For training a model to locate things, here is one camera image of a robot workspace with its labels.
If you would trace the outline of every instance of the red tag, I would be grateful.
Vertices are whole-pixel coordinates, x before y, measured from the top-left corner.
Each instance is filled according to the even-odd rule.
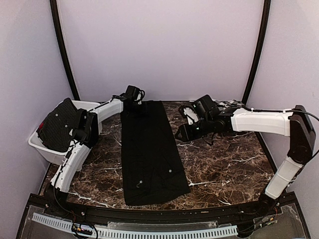
[[[44,122],[40,124],[39,129],[42,129],[43,125],[44,125]]]

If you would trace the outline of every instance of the white cable track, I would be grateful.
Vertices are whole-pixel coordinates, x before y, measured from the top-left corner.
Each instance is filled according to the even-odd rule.
[[[63,232],[72,233],[70,220],[63,221],[38,213],[33,214],[32,220]],[[93,231],[90,227],[85,227],[85,229]],[[185,232],[134,232],[100,228],[98,225],[96,229],[99,239],[217,239],[238,235],[237,226]]]

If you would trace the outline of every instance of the black fabric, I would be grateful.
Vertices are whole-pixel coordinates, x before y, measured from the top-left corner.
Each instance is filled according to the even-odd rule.
[[[37,130],[44,146],[58,152],[66,152],[72,136],[77,109],[70,98],[66,98],[47,115]]]
[[[189,193],[173,133],[162,102],[143,102],[146,113],[125,107],[122,173],[127,205],[163,203]]]

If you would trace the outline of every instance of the lavender wall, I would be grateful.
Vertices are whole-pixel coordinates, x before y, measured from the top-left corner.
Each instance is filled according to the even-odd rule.
[[[0,238],[12,239],[48,163],[27,143],[57,103],[71,96],[49,1],[1,1]]]
[[[81,99],[241,99],[263,0],[59,0]]]
[[[301,104],[319,116],[319,2],[272,1],[265,44],[249,106],[284,109]],[[319,134],[319,124],[312,120]],[[279,166],[289,139],[264,134]],[[319,156],[298,176],[295,191],[313,238],[319,235]]]

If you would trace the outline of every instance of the black metal frame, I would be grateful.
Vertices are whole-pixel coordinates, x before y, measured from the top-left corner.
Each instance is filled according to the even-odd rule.
[[[59,18],[59,11],[58,11],[58,6],[57,6],[56,0],[50,0],[50,5],[51,5],[51,12],[52,12],[52,18],[53,18],[56,39],[58,41],[65,73],[66,73],[66,76],[68,78],[73,97],[75,100],[79,101],[80,96],[79,96],[78,90],[77,90],[76,85],[75,85],[75,81],[74,81],[74,77],[72,74],[69,58],[68,58],[65,44],[64,44],[62,28],[61,28],[61,23],[60,23],[60,18]]]
[[[251,92],[251,89],[254,84],[261,52],[263,49],[264,45],[264,40],[265,40],[265,35],[266,35],[266,29],[267,29],[267,23],[268,23],[268,17],[269,17],[269,11],[270,11],[270,2],[271,0],[265,0],[264,1],[264,8],[263,8],[263,15],[261,18],[261,24],[260,24],[260,29],[259,29],[259,35],[258,35],[258,40],[257,40],[257,46],[255,50],[255,55],[253,59],[253,63],[250,69],[247,85],[245,88],[244,96],[242,99],[242,102],[246,104],[248,102],[248,98]]]
[[[287,193],[279,200],[280,206],[294,203],[300,214],[303,223],[304,231],[307,238],[310,234],[302,215],[299,203],[294,192]],[[219,225],[232,224],[237,226],[244,226],[253,224],[253,219],[256,216],[243,215],[240,212],[248,208],[257,206],[258,202],[249,202],[239,205],[194,209],[194,210],[179,210],[179,211],[143,211],[143,210],[123,210],[123,209],[109,209],[93,206],[85,206],[74,203],[67,203],[67,207],[73,210],[76,214],[84,212],[86,220],[93,224],[107,225],[108,222],[123,222],[123,223],[142,223],[142,224],[182,224],[182,223],[199,223],[217,221]],[[49,215],[59,216],[56,210],[51,211],[49,202],[42,196],[31,194],[27,205],[24,209],[22,220],[16,235],[16,239],[20,239],[24,221],[30,205],[44,208],[44,212]],[[72,215],[68,215],[67,219],[72,219]]]

